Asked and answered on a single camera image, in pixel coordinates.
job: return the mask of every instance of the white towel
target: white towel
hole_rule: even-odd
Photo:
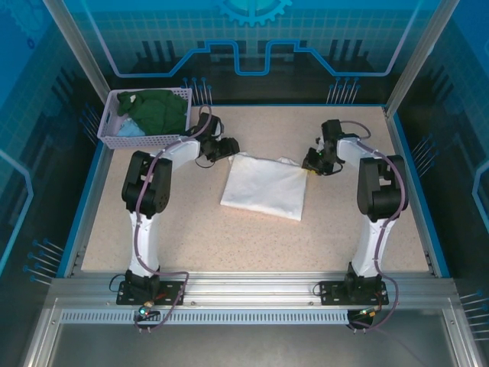
[[[301,220],[306,180],[307,171],[288,158],[236,154],[221,205]]]

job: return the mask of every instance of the plastic basket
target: plastic basket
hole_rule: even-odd
[[[186,110],[186,124],[185,129],[190,127],[190,109],[192,108],[192,90],[182,88],[155,88],[162,90],[171,90],[173,94],[176,94],[188,102]],[[146,89],[115,89],[108,94],[107,103],[105,104],[104,113],[102,114],[102,120],[99,126],[99,132],[97,136],[100,140],[107,144],[110,149],[120,148],[137,148],[137,147],[164,147],[173,143],[179,137],[179,135],[150,135],[150,136],[134,136],[123,137],[116,136],[121,129],[121,125],[128,115],[119,116],[117,110],[119,108],[119,101],[117,95],[122,92],[138,92]]]

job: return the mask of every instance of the metal pin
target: metal pin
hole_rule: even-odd
[[[485,300],[489,300],[489,298],[481,298],[480,300],[473,300],[472,302],[467,302],[465,304],[463,304],[464,306],[467,306],[468,304],[477,304],[479,302],[483,302]]]
[[[47,265],[52,266],[52,267],[54,267],[54,268],[57,268],[57,266],[56,266],[56,265],[53,265],[53,264],[51,264],[50,262],[48,262],[48,261],[46,261],[46,260],[43,260],[42,258],[38,258],[37,256],[34,256],[34,254],[33,254],[32,252],[29,252],[29,253],[28,253],[28,258],[29,258],[29,259],[32,259],[32,258],[33,258],[33,259],[36,259],[36,260],[38,260],[38,261],[40,261],[40,262],[43,262],[44,264],[47,264]]]
[[[467,313],[467,312],[479,311],[479,310],[483,310],[484,312],[488,312],[489,307],[486,304],[483,304],[482,307],[471,308],[470,310],[464,310],[464,312]]]
[[[31,281],[38,281],[39,283],[42,283],[42,284],[45,284],[45,285],[51,285],[51,283],[47,283],[46,281],[42,281],[41,279],[37,279],[35,277],[35,275],[31,275],[31,277],[29,279],[31,279]]]
[[[79,118],[79,123],[82,124],[82,126],[85,128],[88,134],[93,135],[93,127],[90,125],[89,122],[84,122],[83,118]]]
[[[482,297],[482,290],[481,289],[477,289],[477,292],[475,293],[472,293],[472,294],[467,294],[466,296],[462,296],[460,297],[461,300],[464,300],[465,298],[469,298],[469,297],[473,297],[473,296],[479,296],[479,297]]]
[[[92,137],[92,134],[86,128],[83,128],[83,133],[92,142],[92,144],[96,145],[95,139]]]
[[[418,171],[422,171],[425,166],[427,166],[431,161],[440,155],[440,151],[436,151],[435,154],[429,154],[429,158],[424,160],[423,163],[418,164]]]
[[[335,104],[338,102],[339,93],[342,91],[342,89],[343,89],[342,85],[338,86],[338,92],[336,92]]]
[[[485,323],[471,323],[469,326],[480,326],[480,325],[488,325],[489,321],[486,321]]]
[[[420,145],[418,143],[418,145],[411,151],[411,156],[415,156],[418,154],[419,150],[429,141],[429,139],[431,139],[433,137],[433,134],[429,134],[428,137],[426,138],[426,140],[423,142],[422,140],[422,144]]]
[[[467,317],[467,320],[469,320],[469,319],[470,320],[471,319],[479,319],[481,317],[487,317],[487,316],[489,316],[489,314],[487,314],[487,313],[485,315],[470,316],[470,317]]]
[[[431,147],[427,147],[426,150],[424,151],[424,153],[422,154],[418,154],[415,158],[414,158],[414,164],[419,164],[420,161],[423,159],[423,157],[425,155],[427,155],[428,153],[431,153],[431,149],[434,148],[436,146],[435,143],[432,144]]]
[[[353,86],[351,87],[351,91],[350,91],[350,96],[348,96],[348,103],[350,103],[350,98],[351,96],[353,96],[353,89],[355,89],[355,85],[357,84],[357,81],[359,81],[360,78],[359,77],[355,77],[353,78]]]
[[[206,78],[200,78],[202,80],[202,84],[204,85],[204,94],[206,95],[206,103],[209,104],[209,97],[207,96],[207,88],[206,88]]]
[[[435,162],[431,162],[431,164],[419,175],[419,177],[423,177],[426,174],[426,172],[428,172],[429,169],[433,167],[435,167]]]
[[[346,90],[346,84],[348,83],[349,80],[350,80],[349,77],[345,77],[345,84],[343,85],[343,88],[342,88],[342,96],[339,97],[339,102],[340,103],[342,102],[343,94],[345,93],[345,90]]]
[[[36,262],[36,263],[34,264],[34,269],[36,269],[36,270],[41,269],[41,270],[48,271],[48,272],[53,273],[54,275],[56,275],[56,272],[55,272],[55,271],[53,271],[53,270],[51,270],[51,269],[48,269],[48,268],[45,268],[44,266],[42,266],[42,265],[41,265],[41,264],[39,264],[38,262]]]
[[[205,102],[204,102],[204,95],[202,94],[202,88],[203,88],[202,86],[199,86],[200,98],[202,100],[202,104],[204,104]]]
[[[90,115],[92,115],[92,117],[96,120],[96,121],[100,121],[100,118],[99,116],[95,113],[95,111],[92,110],[92,108],[90,107],[89,103],[88,102],[85,102],[85,107],[89,110],[90,112]]]
[[[91,127],[92,127],[92,128],[95,130],[95,131],[96,131],[96,130],[97,130],[97,122],[96,122],[96,121],[94,121],[94,120],[92,120],[92,119],[90,118],[91,116],[89,116],[89,114],[88,114],[88,113],[86,113],[86,110],[85,110],[85,109],[84,109],[84,110],[82,110],[82,114],[83,114],[83,116],[85,117],[86,121],[88,121],[88,122],[89,122],[89,125],[90,125],[90,126],[91,126]]]
[[[35,270],[30,269],[27,265],[24,265],[24,267],[22,268],[22,271],[24,273],[27,273],[29,271],[31,273],[40,275],[41,277],[46,277],[46,278],[49,278],[49,279],[53,279],[53,277],[50,277],[49,275],[45,275],[43,273],[40,273],[39,271],[35,271]]]
[[[56,251],[54,251],[54,250],[51,250],[50,248],[48,248],[48,247],[46,247],[46,246],[44,246],[44,245],[40,244],[40,243],[39,243],[39,242],[38,242],[36,239],[35,239],[35,240],[32,242],[32,245],[33,245],[34,247],[36,247],[36,246],[37,246],[37,247],[44,248],[46,251],[49,251],[50,253],[55,254],[55,255],[57,255],[57,256],[60,256],[60,257],[61,257],[61,255],[62,255],[62,254],[60,254],[59,252],[56,252]]]
[[[336,78],[336,84],[335,84],[335,87],[333,88],[333,94],[331,96],[331,98],[335,98],[335,93],[336,93],[336,87],[338,86],[338,82],[341,80],[342,78]]]
[[[432,152],[429,152],[429,153],[426,155],[426,157],[424,157],[424,158],[422,159],[422,161],[421,161],[421,162],[419,162],[419,163],[415,163],[415,165],[417,166],[417,167],[416,167],[416,170],[417,170],[417,171],[419,171],[419,169],[420,169],[422,166],[424,166],[424,165],[425,165],[425,163],[426,163],[427,161],[429,161],[431,158],[433,158],[433,154],[432,154]]]
[[[46,258],[50,258],[51,260],[55,261],[55,262],[61,262],[60,260],[58,260],[57,258],[54,258],[53,256],[49,256],[46,252],[44,252],[43,250],[40,250],[39,251],[39,256],[45,256]]]
[[[97,113],[97,111],[95,110],[95,106],[91,106],[90,107],[90,111],[92,111],[93,115],[95,115],[95,117],[97,118],[97,120],[100,121],[100,116]]]
[[[207,90],[209,91],[209,101],[212,104],[212,92],[211,92],[212,86],[207,85]]]
[[[422,170],[424,170],[436,158],[437,155],[438,154],[436,152],[435,154],[428,154],[423,162],[418,164],[417,171],[421,172]]]
[[[424,145],[422,148],[418,149],[418,151],[413,155],[414,163],[416,163],[420,158],[422,158],[427,152],[431,149],[430,145]]]
[[[346,99],[347,99],[347,97],[348,97],[348,94],[350,93],[350,90],[351,90],[351,85],[349,85],[349,84],[348,84],[348,85],[346,86],[346,89],[347,89],[347,91],[346,91],[346,93],[345,93],[345,98],[343,99],[343,104],[344,104],[344,105],[346,104]]]
[[[425,141],[425,139],[426,139],[426,137],[425,137],[425,136],[423,136],[423,137],[421,138],[421,140],[419,141],[419,143],[418,143],[418,144],[416,144],[416,147],[414,147],[414,148],[413,148],[413,150],[411,151],[411,153],[413,153],[413,152],[414,152],[414,151],[415,151],[415,150],[416,150],[416,149],[417,149],[417,148],[418,148],[418,147],[419,147],[419,146],[420,146],[420,145],[421,145],[421,144],[422,144],[422,143]]]
[[[194,88],[193,86],[190,86],[190,89],[192,90],[192,96],[193,96],[193,101],[194,103],[196,104],[196,106],[199,104],[199,101],[197,100],[197,98],[195,97],[195,95],[193,94],[194,93]]]
[[[353,104],[353,102],[355,101],[355,98],[357,98],[357,93],[358,93],[358,90],[360,89],[360,85],[357,85],[355,87],[355,93],[353,94],[353,98],[351,99],[351,102],[350,104]]]
[[[58,250],[60,250],[61,252],[64,252],[64,250],[61,247],[58,247],[58,246],[54,245],[52,242],[49,242],[49,239],[43,239],[43,243],[45,245],[51,245],[54,248],[57,248]]]
[[[328,96],[326,97],[326,105],[329,104],[329,96],[331,95],[331,91],[333,90],[333,84],[329,84]]]
[[[195,90],[195,91],[196,91],[196,95],[199,95],[199,94],[197,93],[197,78],[193,77],[193,78],[192,78],[192,82],[193,82],[193,90]]]

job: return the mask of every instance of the gear graphic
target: gear graphic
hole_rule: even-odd
[[[291,0],[218,0],[221,15],[227,15],[229,21],[238,21],[239,25],[257,23],[265,25],[275,21],[275,15],[284,14],[284,8],[292,5]]]
[[[44,23],[44,10],[40,0],[0,0],[0,11],[7,9],[15,24],[29,38],[34,38],[41,30]]]

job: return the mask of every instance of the glass panel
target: glass panel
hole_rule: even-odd
[[[0,355],[10,366],[59,264],[102,104],[42,2],[1,3],[0,24]],[[32,245],[44,239],[60,249]]]
[[[397,340],[424,365],[458,365],[437,311],[397,311],[382,331],[355,335],[346,326],[168,325],[144,338],[131,325],[63,325],[51,365],[422,365]]]
[[[478,302],[467,306],[478,339],[489,297],[487,14],[488,2],[460,1],[398,111],[459,293],[481,291],[465,300]]]
[[[217,103],[348,104],[387,101],[438,3],[66,4],[113,89],[194,86],[197,104],[207,93]]]

